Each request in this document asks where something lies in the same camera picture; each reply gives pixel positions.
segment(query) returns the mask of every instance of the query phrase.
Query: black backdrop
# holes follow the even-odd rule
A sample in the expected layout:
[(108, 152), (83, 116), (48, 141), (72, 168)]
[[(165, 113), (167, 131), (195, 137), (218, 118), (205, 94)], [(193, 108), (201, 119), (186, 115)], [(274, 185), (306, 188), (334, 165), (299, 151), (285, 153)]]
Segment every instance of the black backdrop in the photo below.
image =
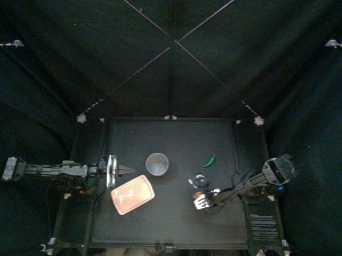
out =
[[(342, 39), (341, 1), (2, 0), (0, 7), (0, 43), (26, 44), (0, 48), (2, 165), (10, 155), (62, 161), (76, 116), (103, 97), (88, 115), (253, 118), (243, 100), (266, 119), (271, 155), (289, 152), (302, 166), (282, 205), (289, 241), (307, 255), (342, 250), (342, 53), (324, 47)], [(30, 250), (48, 237), (47, 217), (22, 213), (32, 205), (46, 211), (44, 196), (0, 189), (2, 250)], [(20, 197), (18, 218), (39, 216), (43, 226), (18, 225), (10, 195)]]

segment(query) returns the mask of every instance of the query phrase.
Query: green object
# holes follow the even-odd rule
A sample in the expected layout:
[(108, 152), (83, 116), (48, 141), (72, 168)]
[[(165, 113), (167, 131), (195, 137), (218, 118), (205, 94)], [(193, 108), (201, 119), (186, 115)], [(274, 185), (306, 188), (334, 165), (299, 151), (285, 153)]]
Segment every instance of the green object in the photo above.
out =
[(213, 155), (207, 161), (207, 163), (203, 165), (203, 168), (209, 168), (214, 163), (215, 163), (215, 160), (217, 160), (217, 156)]

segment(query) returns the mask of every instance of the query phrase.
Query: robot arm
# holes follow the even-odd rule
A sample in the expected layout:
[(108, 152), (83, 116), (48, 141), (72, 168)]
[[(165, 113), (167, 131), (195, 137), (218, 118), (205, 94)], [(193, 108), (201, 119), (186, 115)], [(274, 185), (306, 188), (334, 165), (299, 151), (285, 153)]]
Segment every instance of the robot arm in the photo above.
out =
[(6, 182), (19, 181), (23, 177), (59, 180), (64, 183), (74, 180), (84, 189), (91, 178), (102, 177), (106, 178), (107, 188), (114, 188), (116, 177), (134, 172), (134, 169), (118, 165), (115, 155), (102, 157), (99, 163), (94, 165), (80, 165), (70, 160), (63, 161), (59, 165), (32, 165), (19, 157), (10, 157), (2, 180)]
[(235, 196), (243, 194), (257, 187), (282, 186), (294, 177), (298, 176), (298, 168), (291, 161), (289, 154), (278, 158), (271, 158), (265, 162), (263, 169), (259, 174), (238, 183), (234, 187), (225, 190), (209, 189), (209, 181), (203, 174), (190, 179), (190, 183), (195, 188), (202, 189), (203, 193), (194, 201), (198, 210), (214, 206), (222, 206)]

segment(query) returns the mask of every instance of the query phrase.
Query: pink plate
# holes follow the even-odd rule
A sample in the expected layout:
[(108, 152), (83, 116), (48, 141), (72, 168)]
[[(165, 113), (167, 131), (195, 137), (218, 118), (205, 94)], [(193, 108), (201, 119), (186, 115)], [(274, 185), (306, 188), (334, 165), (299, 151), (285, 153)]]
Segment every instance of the pink plate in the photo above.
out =
[(124, 215), (154, 199), (155, 192), (147, 177), (142, 175), (114, 189), (111, 196), (119, 214)]

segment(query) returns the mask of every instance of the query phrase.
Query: small bowl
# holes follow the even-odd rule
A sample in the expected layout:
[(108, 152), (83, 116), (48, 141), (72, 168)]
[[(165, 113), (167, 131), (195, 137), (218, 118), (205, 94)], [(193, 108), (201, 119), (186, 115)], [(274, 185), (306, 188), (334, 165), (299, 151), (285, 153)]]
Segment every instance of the small bowl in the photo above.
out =
[(146, 160), (146, 168), (154, 176), (163, 176), (169, 169), (169, 159), (162, 153), (154, 153)]

